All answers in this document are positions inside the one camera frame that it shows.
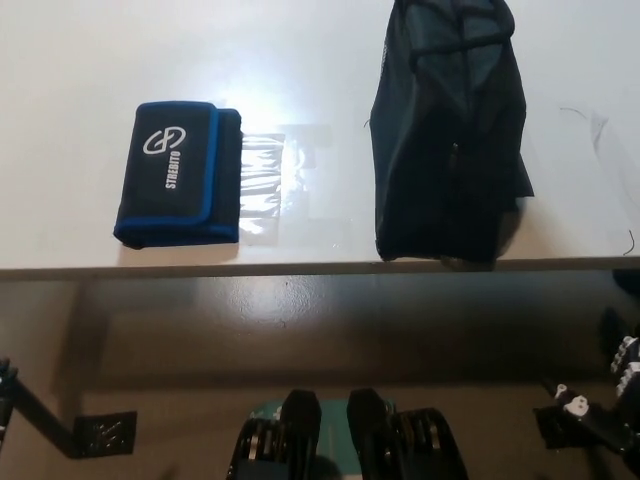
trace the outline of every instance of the white table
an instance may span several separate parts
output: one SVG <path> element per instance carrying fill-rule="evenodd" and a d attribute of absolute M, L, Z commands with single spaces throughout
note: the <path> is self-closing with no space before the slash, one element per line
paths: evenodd
<path fill-rule="evenodd" d="M 630 231 L 640 241 L 640 2 L 510 4 L 536 197 L 497 268 L 640 267 L 640 245 L 624 255 Z M 391 5 L 0 1 L 0 277 L 443 270 L 383 264 L 374 245 L 364 125 Z M 112 237 L 135 109 L 173 99 L 237 108 L 263 142 L 284 134 L 238 246 Z"/>

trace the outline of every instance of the wire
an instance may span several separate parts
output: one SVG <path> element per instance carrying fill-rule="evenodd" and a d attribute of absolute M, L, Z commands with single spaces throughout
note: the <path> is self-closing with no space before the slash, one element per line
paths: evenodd
<path fill-rule="evenodd" d="M 633 238 L 633 232 L 631 230 L 629 230 L 629 235 L 631 235 L 631 248 L 629 249 L 628 252 L 625 252 L 622 254 L 623 257 L 626 257 L 627 255 L 629 255 L 631 252 L 633 252 L 633 249 L 636 248 L 636 239 Z"/>
<path fill-rule="evenodd" d="M 560 107 L 560 110 L 564 110 L 565 112 L 575 112 L 578 115 L 580 115 L 582 118 L 584 118 L 585 120 L 589 120 L 587 118 L 587 116 L 582 113 L 580 110 L 578 110 L 577 108 L 573 108 L 573 107 Z"/>

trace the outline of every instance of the logo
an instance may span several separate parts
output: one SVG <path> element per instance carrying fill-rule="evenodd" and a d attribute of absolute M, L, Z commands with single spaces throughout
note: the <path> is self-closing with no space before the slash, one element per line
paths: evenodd
<path fill-rule="evenodd" d="M 167 127 L 158 130 L 144 142 L 142 151 L 147 155 L 158 155 L 165 153 L 168 148 L 176 148 L 187 137 L 187 132 L 180 127 Z"/>

